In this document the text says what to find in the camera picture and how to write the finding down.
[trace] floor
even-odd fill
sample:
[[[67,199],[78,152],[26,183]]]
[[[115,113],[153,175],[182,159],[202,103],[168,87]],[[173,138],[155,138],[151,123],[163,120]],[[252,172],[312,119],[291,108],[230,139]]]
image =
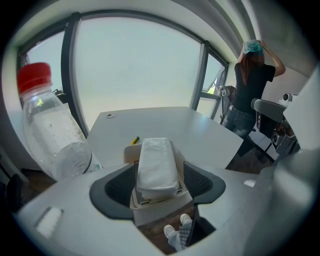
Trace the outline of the floor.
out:
[[[253,148],[242,157],[236,155],[227,166],[227,169],[244,173],[259,174],[263,168],[270,165],[272,165],[272,162],[265,156],[261,157],[261,153],[257,149]],[[25,183],[22,187],[21,206],[55,183],[53,179],[49,178],[41,171],[24,170],[23,173],[28,177],[30,182]],[[138,229],[163,253],[166,255],[172,254],[175,250],[168,245],[168,240],[163,233],[163,228],[165,225],[170,224],[176,230],[179,230],[179,226],[181,225],[180,215],[182,213],[187,213],[191,217],[194,215],[192,202],[162,219],[139,226]]]

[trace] jeans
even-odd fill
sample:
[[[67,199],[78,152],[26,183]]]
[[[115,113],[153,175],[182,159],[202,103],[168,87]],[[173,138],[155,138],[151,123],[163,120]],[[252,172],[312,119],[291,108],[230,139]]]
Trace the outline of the jeans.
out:
[[[234,106],[231,106],[226,114],[222,125],[235,133],[242,139],[247,137],[256,124],[256,116],[241,112]]]
[[[186,243],[184,243],[184,247],[182,248],[181,241],[180,241],[180,232],[184,232],[182,230],[190,228],[191,226],[192,226],[192,220],[189,220],[182,225],[182,227],[180,228],[180,231],[174,231],[169,235],[168,244],[171,245],[172,247],[174,247],[177,252],[182,251],[183,248],[185,247],[185,244],[186,244]],[[186,234],[186,232],[184,232],[184,234],[182,234],[182,242],[183,241],[186,242],[186,235],[185,234]]]

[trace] woman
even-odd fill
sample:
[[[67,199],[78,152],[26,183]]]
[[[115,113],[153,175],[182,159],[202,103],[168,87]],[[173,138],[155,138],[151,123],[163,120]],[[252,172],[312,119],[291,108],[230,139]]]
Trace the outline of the woman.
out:
[[[163,228],[164,235],[168,239],[168,244],[174,247],[177,252],[187,248],[187,241],[192,227],[192,219],[186,213],[180,215],[180,222],[182,226],[179,228],[179,231],[176,231],[171,225],[165,225]]]
[[[275,66],[265,64],[264,50]],[[252,40],[243,43],[234,71],[236,98],[222,125],[244,139],[256,123],[256,112],[251,108],[251,101],[261,99],[267,81],[272,82],[274,77],[281,76],[286,68],[263,41]]]

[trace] white sneaker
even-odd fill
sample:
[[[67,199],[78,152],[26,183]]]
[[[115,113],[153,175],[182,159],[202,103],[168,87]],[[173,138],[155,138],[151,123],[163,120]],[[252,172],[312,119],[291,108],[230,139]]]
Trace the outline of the white sneaker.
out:
[[[169,236],[172,232],[175,232],[176,230],[174,229],[173,226],[171,225],[165,225],[164,228],[163,228],[163,232],[164,232],[164,235],[166,236],[166,238],[169,239]]]
[[[181,214],[180,216],[180,222],[181,224],[185,224],[186,222],[192,221],[192,219],[190,218],[190,216],[186,213]]]

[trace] woman's arm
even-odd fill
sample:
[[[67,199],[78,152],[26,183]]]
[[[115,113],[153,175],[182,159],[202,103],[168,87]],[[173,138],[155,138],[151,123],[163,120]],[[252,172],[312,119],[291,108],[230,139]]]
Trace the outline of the woman's arm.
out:
[[[241,62],[242,59],[243,59],[244,56],[245,56],[245,53],[244,53],[245,45],[246,45],[246,42],[244,42],[243,45],[242,45],[242,50],[241,50],[240,56],[239,56],[239,58],[238,58],[238,62]]]
[[[263,47],[263,49],[271,56],[274,64],[275,64],[275,72],[274,72],[274,77],[278,77],[283,75],[286,72],[286,67],[282,63],[281,59],[278,58],[277,55],[275,55],[265,44],[264,41],[258,40],[260,45]]]

